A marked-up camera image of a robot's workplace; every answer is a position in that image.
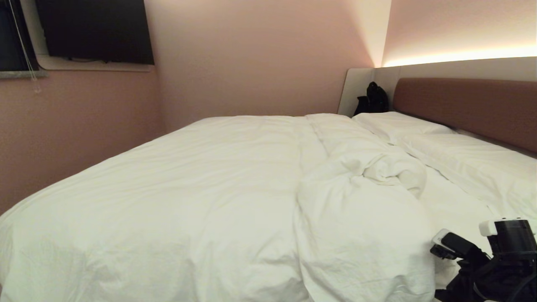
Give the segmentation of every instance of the window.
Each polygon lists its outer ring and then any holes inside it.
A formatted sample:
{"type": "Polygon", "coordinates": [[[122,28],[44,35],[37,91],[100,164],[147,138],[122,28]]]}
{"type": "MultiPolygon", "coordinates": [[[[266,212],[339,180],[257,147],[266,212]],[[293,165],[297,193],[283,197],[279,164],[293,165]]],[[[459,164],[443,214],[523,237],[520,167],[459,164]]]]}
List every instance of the window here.
{"type": "Polygon", "coordinates": [[[0,71],[39,70],[20,0],[0,0],[0,71]]]}

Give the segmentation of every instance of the wall light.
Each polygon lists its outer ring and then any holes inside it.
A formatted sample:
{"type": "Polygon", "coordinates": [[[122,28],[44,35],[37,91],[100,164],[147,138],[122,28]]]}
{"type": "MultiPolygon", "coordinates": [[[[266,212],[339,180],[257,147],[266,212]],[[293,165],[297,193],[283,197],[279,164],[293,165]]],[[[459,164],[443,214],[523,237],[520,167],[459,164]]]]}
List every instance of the wall light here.
{"type": "Polygon", "coordinates": [[[502,57],[527,57],[537,56],[537,45],[503,48],[503,49],[485,49],[481,51],[424,55],[419,57],[411,57],[408,59],[391,60],[383,64],[383,67],[416,65],[438,62],[480,60],[480,59],[499,59],[502,57]]]}

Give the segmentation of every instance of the blind cord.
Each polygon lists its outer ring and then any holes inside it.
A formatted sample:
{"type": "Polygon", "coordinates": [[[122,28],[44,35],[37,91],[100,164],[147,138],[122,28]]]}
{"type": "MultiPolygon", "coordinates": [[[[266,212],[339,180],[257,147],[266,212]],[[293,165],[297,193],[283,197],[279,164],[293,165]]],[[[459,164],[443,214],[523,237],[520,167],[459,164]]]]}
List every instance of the blind cord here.
{"type": "Polygon", "coordinates": [[[13,4],[11,3],[11,0],[8,0],[8,2],[9,2],[9,7],[11,8],[11,14],[13,15],[13,20],[15,20],[15,28],[17,29],[17,34],[19,36],[20,45],[23,48],[24,59],[26,60],[26,64],[28,65],[28,71],[30,72],[30,78],[33,83],[34,91],[36,94],[38,94],[41,92],[41,86],[39,85],[37,81],[35,70],[33,69],[32,64],[30,63],[30,59],[28,58],[28,52],[26,51],[26,46],[23,43],[23,37],[20,35],[19,24],[17,23],[17,16],[15,16],[15,10],[13,9],[13,4]]]}

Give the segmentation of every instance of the pink wall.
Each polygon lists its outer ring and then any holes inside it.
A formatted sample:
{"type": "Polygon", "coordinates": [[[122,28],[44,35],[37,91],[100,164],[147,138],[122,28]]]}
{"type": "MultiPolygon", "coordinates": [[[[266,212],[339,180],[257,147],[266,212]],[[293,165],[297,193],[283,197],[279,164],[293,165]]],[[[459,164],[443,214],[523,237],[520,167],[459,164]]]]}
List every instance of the pink wall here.
{"type": "Polygon", "coordinates": [[[347,70],[373,67],[354,1],[146,0],[168,130],[337,112],[347,70]]]}
{"type": "Polygon", "coordinates": [[[0,81],[0,214],[24,197],[164,132],[154,71],[51,71],[0,81]]]}
{"type": "Polygon", "coordinates": [[[535,0],[392,0],[383,66],[535,56],[535,0]]]}

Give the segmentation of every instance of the window sill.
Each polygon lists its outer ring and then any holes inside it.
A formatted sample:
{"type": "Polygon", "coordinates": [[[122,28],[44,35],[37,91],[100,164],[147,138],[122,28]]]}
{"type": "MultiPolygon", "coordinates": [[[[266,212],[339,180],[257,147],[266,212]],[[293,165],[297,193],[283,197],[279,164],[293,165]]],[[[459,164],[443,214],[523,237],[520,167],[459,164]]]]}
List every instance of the window sill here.
{"type": "MultiPolygon", "coordinates": [[[[36,77],[48,77],[48,73],[45,70],[38,70],[35,72],[36,77]]],[[[29,71],[0,71],[0,79],[3,78],[30,78],[31,73],[29,71]]]]}

